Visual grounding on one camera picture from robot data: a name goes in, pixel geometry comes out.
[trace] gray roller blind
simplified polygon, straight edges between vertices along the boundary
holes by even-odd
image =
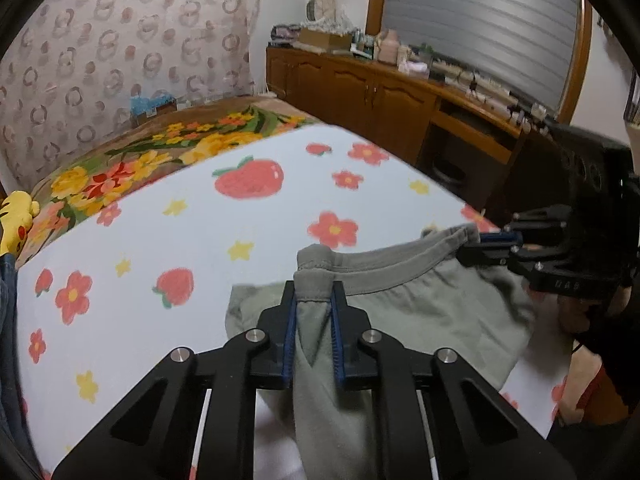
[[[383,28],[426,42],[556,110],[579,0],[385,0]]]

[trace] wooden window frame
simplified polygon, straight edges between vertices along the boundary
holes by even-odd
[[[369,0],[367,10],[367,34],[377,35],[382,28],[382,13],[385,8],[385,0]],[[568,124],[574,116],[575,107],[578,104],[584,75],[589,63],[591,49],[591,30],[593,28],[593,8],[587,0],[578,3],[577,26],[575,29],[574,51],[572,53],[569,72],[567,73],[562,90],[562,97],[556,119],[559,123]]]

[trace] silver bolt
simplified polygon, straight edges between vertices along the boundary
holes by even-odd
[[[455,350],[451,348],[441,348],[438,350],[436,354],[438,359],[440,359],[443,363],[455,363],[458,360],[458,354]]]
[[[175,361],[177,363],[185,362],[189,357],[191,357],[191,352],[189,352],[188,348],[180,347],[174,348],[171,352],[171,361]]]
[[[266,334],[259,328],[252,328],[251,330],[247,330],[244,334],[246,340],[252,343],[259,343],[264,339],[265,336]]]
[[[382,339],[382,334],[378,330],[365,330],[362,333],[362,338],[367,343],[378,343]]]

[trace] yellow stuffed toy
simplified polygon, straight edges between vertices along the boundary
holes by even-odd
[[[4,199],[0,207],[0,256],[11,253],[17,257],[20,254],[27,233],[33,226],[33,219],[39,212],[40,204],[31,200],[31,195],[24,191],[14,191]]]

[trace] bed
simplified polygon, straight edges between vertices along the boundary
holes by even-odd
[[[224,344],[232,285],[289,279],[296,251],[314,242],[367,251],[425,228],[495,229],[395,157],[274,99],[157,118],[60,168],[34,196],[42,213],[20,256],[17,353],[48,472],[172,348]],[[327,219],[349,235],[332,235]],[[547,298],[502,390],[543,435],[571,355],[556,319]],[[255,478],[303,478],[294,441],[260,400],[256,425]]]

